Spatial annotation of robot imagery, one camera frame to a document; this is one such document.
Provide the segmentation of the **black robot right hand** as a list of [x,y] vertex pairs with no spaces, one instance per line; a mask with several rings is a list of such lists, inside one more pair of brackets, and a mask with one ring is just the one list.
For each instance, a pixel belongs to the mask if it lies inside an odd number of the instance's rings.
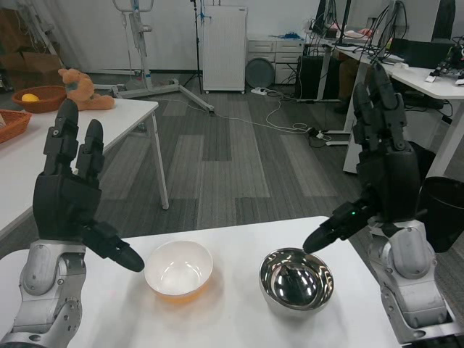
[[358,83],[352,96],[357,118],[353,138],[362,148],[356,166],[362,192],[307,237],[303,250],[308,254],[350,238],[371,218],[387,226],[388,236],[397,232],[395,223],[415,219],[421,176],[415,151],[403,134],[407,119],[401,94],[375,61],[369,83]]

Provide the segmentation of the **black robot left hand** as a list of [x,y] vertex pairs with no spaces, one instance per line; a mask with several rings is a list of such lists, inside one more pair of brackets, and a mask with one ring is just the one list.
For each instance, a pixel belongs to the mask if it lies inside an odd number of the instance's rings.
[[48,130],[43,153],[43,171],[33,194],[33,216],[41,239],[83,244],[101,258],[110,258],[133,272],[144,269],[144,261],[119,238],[109,223],[94,219],[102,191],[99,174],[105,157],[104,131],[90,121],[82,144],[78,143],[78,106],[65,99],[54,125]]

